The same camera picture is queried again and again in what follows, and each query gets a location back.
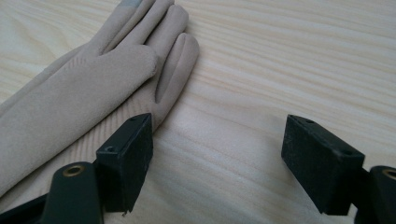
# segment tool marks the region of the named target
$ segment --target table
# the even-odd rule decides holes
[[[0,1],[0,103],[87,42],[117,0]],[[312,119],[396,166],[396,2],[180,0],[201,46],[191,78],[154,134],[132,214],[116,223],[353,223],[321,215],[280,158],[288,114]],[[60,163],[91,161],[72,153]],[[4,210],[48,191],[22,181]]]

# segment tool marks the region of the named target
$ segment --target beige glove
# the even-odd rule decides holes
[[[155,130],[198,56],[196,40],[182,34],[187,21],[187,12],[171,0],[124,0],[89,43],[55,61],[4,102],[0,195],[116,108],[112,116],[122,120],[115,129],[131,116],[150,112]],[[99,134],[102,142],[115,130],[95,131],[83,138]]]

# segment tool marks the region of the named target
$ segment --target light wood tabletop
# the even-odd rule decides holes
[[[0,103],[89,41],[118,2],[0,0]],[[154,134],[134,211],[106,218],[353,223],[353,206],[348,217],[321,215],[282,161],[286,118],[312,119],[333,132],[366,155],[366,170],[396,166],[396,1],[176,4],[190,14],[186,32],[197,38],[200,57]],[[0,211],[31,199],[25,190],[1,199]]]

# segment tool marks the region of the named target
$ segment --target glove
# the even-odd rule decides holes
[[[116,108],[110,117],[120,122],[152,113],[155,130],[198,56],[196,40],[182,34],[187,21],[187,12],[173,1],[124,0],[89,43],[55,61],[4,102],[0,195]],[[108,127],[108,118],[102,123],[97,127]],[[112,134],[94,130],[103,137]]]

